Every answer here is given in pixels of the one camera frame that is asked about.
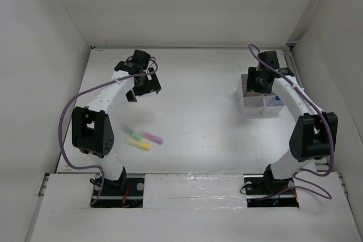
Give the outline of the green highlighter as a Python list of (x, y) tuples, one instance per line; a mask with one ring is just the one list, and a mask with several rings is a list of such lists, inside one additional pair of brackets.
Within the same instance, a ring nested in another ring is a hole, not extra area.
[(128, 126), (123, 126), (122, 130), (127, 133), (127, 135), (131, 136), (133, 139), (140, 141), (142, 139), (142, 135), (140, 135), (138, 132), (134, 131)]

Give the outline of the yellow highlighter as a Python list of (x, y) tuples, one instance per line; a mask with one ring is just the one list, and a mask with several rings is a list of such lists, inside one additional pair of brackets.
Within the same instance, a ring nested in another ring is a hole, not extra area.
[(132, 147), (135, 147), (135, 148), (138, 148), (140, 150), (143, 150), (143, 151), (149, 151), (150, 148), (151, 148), (151, 145), (148, 144), (148, 143), (145, 143), (145, 142), (141, 142), (141, 141), (138, 141), (136, 139), (131, 139), (131, 138), (127, 138), (125, 140), (125, 143), (132, 146)]

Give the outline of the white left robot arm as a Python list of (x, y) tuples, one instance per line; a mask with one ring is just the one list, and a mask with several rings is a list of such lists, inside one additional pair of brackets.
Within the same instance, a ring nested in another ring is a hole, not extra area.
[(127, 181), (126, 170), (113, 148), (115, 134), (111, 114), (124, 101), (135, 102), (139, 96), (161, 90), (155, 68), (149, 66), (154, 61), (149, 53), (135, 50), (131, 57), (115, 66), (111, 84), (103, 87), (86, 106), (75, 107), (72, 111), (72, 145), (81, 153), (97, 158), (103, 174), (92, 183), (116, 195), (125, 191)]

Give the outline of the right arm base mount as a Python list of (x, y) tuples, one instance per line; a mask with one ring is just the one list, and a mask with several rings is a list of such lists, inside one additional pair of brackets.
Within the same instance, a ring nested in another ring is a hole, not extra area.
[(248, 208), (299, 207), (292, 179), (267, 181), (263, 175), (243, 175), (240, 193), (247, 197)]

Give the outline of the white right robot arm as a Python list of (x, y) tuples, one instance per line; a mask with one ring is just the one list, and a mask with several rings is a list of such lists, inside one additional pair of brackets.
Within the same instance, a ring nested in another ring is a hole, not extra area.
[(288, 151), (269, 164), (262, 180), (252, 185), (253, 189), (262, 190), (266, 198), (272, 198), (287, 191), (297, 173), (313, 173), (306, 168), (311, 161), (334, 159), (338, 117), (334, 112), (325, 112), (308, 97), (291, 69), (280, 67), (275, 51), (261, 52), (253, 44), (248, 49), (259, 64), (249, 67), (246, 90), (274, 93), (295, 120)]

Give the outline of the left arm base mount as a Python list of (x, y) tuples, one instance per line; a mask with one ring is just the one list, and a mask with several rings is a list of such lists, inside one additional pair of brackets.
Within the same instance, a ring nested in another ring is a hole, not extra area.
[(143, 208), (143, 191), (145, 187), (145, 177), (131, 175), (126, 178), (126, 186), (121, 191), (104, 184), (98, 200), (92, 204), (99, 193), (100, 178), (92, 182), (93, 191), (91, 197), (92, 208)]

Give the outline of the pink highlighter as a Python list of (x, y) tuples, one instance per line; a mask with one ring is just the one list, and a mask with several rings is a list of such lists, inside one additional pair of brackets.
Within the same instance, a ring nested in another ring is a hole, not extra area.
[(146, 131), (143, 131), (141, 133), (142, 137), (149, 140), (149, 141), (152, 141), (153, 143), (156, 143), (158, 145), (162, 145), (163, 144), (163, 138), (161, 137), (158, 137), (154, 134), (151, 134), (151, 133), (148, 133)]

